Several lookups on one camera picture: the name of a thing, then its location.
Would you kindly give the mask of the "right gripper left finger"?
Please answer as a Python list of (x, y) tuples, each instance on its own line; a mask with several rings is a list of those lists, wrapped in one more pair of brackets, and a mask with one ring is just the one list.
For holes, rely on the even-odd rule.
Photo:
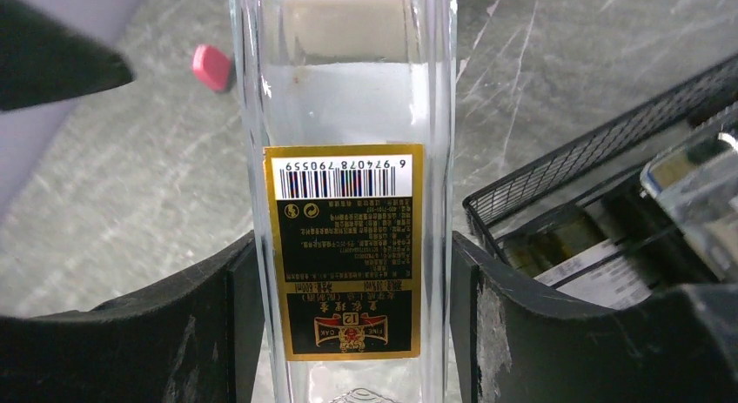
[(248, 402), (265, 317), (252, 233), (88, 312), (1, 319), (4, 402)]

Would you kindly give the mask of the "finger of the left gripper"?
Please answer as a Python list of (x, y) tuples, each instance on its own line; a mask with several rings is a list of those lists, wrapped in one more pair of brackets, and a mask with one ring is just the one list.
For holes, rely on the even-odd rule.
[(1, 110), (61, 102), (127, 85), (134, 73), (111, 47), (24, 0), (1, 0)]

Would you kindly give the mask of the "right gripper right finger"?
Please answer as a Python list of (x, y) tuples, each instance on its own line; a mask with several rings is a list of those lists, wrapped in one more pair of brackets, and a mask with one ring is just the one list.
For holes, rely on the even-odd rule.
[(452, 237), (451, 332), (465, 402), (734, 402), (737, 288), (679, 285), (611, 310)]

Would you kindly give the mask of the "clear bottle gold black label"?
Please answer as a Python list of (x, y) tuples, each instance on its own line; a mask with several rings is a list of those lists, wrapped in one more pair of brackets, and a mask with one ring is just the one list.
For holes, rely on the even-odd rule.
[(278, 402), (442, 402), (457, 0), (230, 0)]

